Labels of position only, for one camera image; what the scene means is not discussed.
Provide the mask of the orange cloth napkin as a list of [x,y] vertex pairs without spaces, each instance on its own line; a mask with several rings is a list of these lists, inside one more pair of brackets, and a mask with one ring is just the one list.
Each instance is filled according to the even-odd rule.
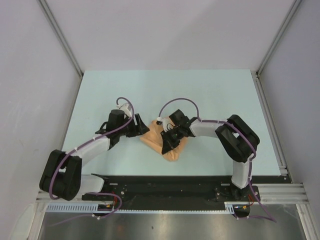
[[175,162],[179,159],[181,153],[183,152],[184,148],[186,147],[188,143],[188,139],[186,137],[182,138],[180,140],[180,144],[178,147],[176,147],[173,150],[170,150],[169,152],[162,154],[162,147],[163,147],[163,139],[161,136],[161,132],[164,130],[162,125],[157,125],[156,120],[153,120],[151,124],[148,126],[149,131],[145,134],[143,134],[140,137],[140,140],[153,149],[158,154],[162,155],[162,157],[169,161],[169,162]]

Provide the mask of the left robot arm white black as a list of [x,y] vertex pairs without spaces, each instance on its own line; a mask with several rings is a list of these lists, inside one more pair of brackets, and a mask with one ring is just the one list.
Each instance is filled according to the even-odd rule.
[[105,200],[110,196],[111,188],[105,179],[96,174],[82,174],[82,168],[100,154],[109,151],[119,141],[142,136],[150,129],[144,124],[138,113],[113,109],[93,137],[70,152],[53,150],[47,160],[39,181],[40,190],[50,194],[53,200],[73,200],[78,194],[94,194]]

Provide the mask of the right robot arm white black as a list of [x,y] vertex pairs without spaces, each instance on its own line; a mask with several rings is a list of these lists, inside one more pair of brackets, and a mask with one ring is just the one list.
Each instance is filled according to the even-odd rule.
[[252,160],[260,144],[258,135],[233,114],[226,120],[201,120],[188,118],[176,110],[168,118],[158,117],[156,124],[163,127],[161,153],[164,155],[178,148],[183,138],[211,137],[219,139],[227,155],[233,160],[229,197],[242,201],[252,186]]

